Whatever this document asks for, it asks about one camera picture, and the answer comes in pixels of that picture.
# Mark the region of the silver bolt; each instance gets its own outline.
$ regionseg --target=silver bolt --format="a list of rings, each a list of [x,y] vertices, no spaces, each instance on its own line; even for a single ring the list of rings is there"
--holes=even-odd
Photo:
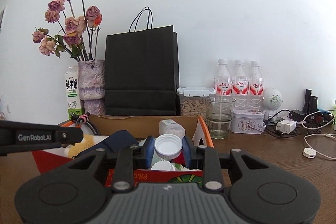
[[[115,184],[113,184],[113,187],[116,188],[117,190],[127,190],[130,185],[126,181],[118,181]]]
[[[222,184],[218,181],[208,181],[205,184],[205,187],[208,188],[209,190],[218,190],[222,187]]]

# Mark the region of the picture on wall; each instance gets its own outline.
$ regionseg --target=picture on wall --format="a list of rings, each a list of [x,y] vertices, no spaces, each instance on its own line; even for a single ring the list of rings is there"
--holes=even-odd
[[[2,30],[1,27],[2,27],[4,14],[5,14],[5,8],[3,8],[3,10],[0,12],[0,32]]]

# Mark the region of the white cable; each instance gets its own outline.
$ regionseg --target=white cable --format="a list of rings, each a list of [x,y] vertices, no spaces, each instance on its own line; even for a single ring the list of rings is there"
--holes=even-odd
[[[302,120],[302,127],[305,128],[305,129],[311,129],[311,130],[316,130],[316,129],[320,129],[320,128],[324,128],[326,127],[327,125],[329,125],[330,123],[333,122],[333,120],[335,119],[335,117],[333,119],[331,119],[328,123],[324,124],[323,126],[320,126],[320,127],[316,127],[316,128],[310,128],[310,127],[306,127],[304,124],[305,124],[305,119],[313,114],[316,114],[316,113],[319,113],[319,112],[325,112],[325,111],[335,111],[334,109],[331,109],[331,110],[320,110],[320,111],[316,111],[314,113],[311,113],[311,114],[308,114],[303,120]]]
[[[307,135],[307,136],[304,137],[304,141],[306,142],[306,144],[307,144],[311,149],[314,149],[314,148],[312,148],[312,147],[310,146],[310,144],[307,142],[306,138],[307,138],[307,137],[310,137],[310,136],[314,136],[314,135],[317,135],[317,136],[325,136],[325,137],[328,137],[328,138],[331,138],[331,139],[336,140],[336,138],[333,137],[333,135],[336,135],[336,134],[318,134],[318,133],[314,133],[314,134]],[[329,160],[336,160],[336,158],[332,158],[332,157],[329,157],[329,156],[327,156],[327,155],[325,155],[325,154],[322,154],[322,153],[318,152],[316,149],[314,149],[314,150],[316,151],[317,154],[320,154],[321,156],[326,157],[326,158],[329,159]]]

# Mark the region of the round white speaker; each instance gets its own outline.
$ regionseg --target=round white speaker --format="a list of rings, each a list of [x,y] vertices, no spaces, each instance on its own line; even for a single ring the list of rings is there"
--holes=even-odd
[[[265,109],[265,119],[275,115],[281,104],[282,95],[279,90],[273,88],[264,90],[262,105]]]

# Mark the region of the black paper bag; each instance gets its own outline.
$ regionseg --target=black paper bag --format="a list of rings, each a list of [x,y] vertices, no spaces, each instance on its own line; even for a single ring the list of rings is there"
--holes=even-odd
[[[146,10],[147,30],[108,35],[106,38],[107,115],[178,114],[177,34],[173,26],[149,29],[151,11],[148,7],[135,20],[139,20]]]

